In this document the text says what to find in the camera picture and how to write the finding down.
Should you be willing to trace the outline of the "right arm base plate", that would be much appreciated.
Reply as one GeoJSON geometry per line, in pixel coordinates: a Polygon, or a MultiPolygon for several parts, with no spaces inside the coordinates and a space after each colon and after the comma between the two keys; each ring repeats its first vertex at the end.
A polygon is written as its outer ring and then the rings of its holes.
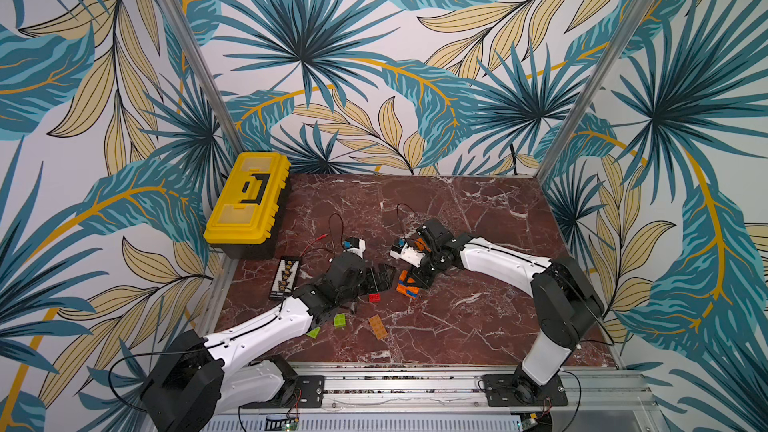
{"type": "Polygon", "coordinates": [[[545,385],[514,374],[487,374],[480,382],[489,407],[548,408],[569,404],[558,375],[545,385]]]}

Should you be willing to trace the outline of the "amber transparent lego brick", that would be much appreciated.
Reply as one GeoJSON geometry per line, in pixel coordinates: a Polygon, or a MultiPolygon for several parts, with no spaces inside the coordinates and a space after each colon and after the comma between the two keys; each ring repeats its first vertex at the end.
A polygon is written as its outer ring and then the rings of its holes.
{"type": "Polygon", "coordinates": [[[374,315],[368,322],[372,332],[378,340],[383,340],[388,336],[388,331],[379,315],[374,315]]]}

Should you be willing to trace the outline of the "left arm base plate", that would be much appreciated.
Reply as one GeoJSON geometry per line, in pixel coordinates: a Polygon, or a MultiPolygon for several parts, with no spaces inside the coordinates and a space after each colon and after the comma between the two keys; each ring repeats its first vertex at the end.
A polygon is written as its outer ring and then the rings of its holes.
{"type": "Polygon", "coordinates": [[[323,404],[325,382],[323,375],[299,375],[288,379],[261,408],[287,408],[298,404],[299,409],[319,409],[323,404]]]}

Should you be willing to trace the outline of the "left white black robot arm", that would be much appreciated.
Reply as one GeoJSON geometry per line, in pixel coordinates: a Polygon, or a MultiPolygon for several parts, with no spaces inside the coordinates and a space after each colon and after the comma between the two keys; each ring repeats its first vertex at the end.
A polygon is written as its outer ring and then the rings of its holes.
{"type": "Polygon", "coordinates": [[[153,425],[159,431],[200,431],[216,414],[242,405],[289,403],[296,373],[270,350],[332,319],[342,307],[388,291],[396,275],[391,265],[370,265],[345,251],[324,275],[261,315],[207,336],[181,334],[139,392],[153,425]]]}

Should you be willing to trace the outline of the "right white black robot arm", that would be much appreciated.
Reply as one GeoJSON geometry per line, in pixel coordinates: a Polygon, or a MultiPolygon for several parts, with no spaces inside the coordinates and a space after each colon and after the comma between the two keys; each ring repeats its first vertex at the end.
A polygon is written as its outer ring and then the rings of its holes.
{"type": "Polygon", "coordinates": [[[515,251],[469,233],[453,235],[431,219],[417,234],[417,246],[401,239],[390,255],[410,265],[408,277],[420,289],[432,286],[451,268],[484,274],[504,282],[534,301],[540,331],[515,371],[530,391],[549,385],[605,306],[578,262],[569,255],[551,259],[515,251]]]}

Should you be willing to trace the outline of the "orange lego brick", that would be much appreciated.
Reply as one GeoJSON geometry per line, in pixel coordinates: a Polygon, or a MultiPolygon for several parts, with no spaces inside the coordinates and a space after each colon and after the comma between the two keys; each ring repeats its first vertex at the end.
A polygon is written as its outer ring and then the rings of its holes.
{"type": "Polygon", "coordinates": [[[402,285],[405,285],[405,286],[417,287],[417,286],[415,285],[415,281],[414,281],[414,279],[413,279],[413,278],[410,276],[410,274],[409,274],[409,272],[408,272],[408,271],[403,271],[403,272],[400,274],[400,276],[399,276],[399,278],[398,278],[398,283],[397,283],[397,286],[398,286],[399,284],[402,284],[402,285]]]}
{"type": "Polygon", "coordinates": [[[402,295],[409,297],[411,299],[415,299],[418,297],[418,294],[420,292],[420,288],[418,287],[411,287],[411,286],[405,286],[402,284],[399,284],[397,286],[397,291],[401,293],[402,295]]]}

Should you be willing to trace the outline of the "orange lego brick front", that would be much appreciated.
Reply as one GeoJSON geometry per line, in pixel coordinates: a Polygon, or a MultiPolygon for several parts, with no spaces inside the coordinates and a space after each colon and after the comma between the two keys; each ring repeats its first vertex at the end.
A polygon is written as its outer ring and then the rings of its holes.
{"type": "Polygon", "coordinates": [[[418,287],[411,287],[411,286],[405,286],[402,284],[399,284],[397,286],[397,291],[401,293],[402,295],[409,297],[411,299],[415,299],[418,297],[418,294],[420,292],[420,288],[418,287]]]}

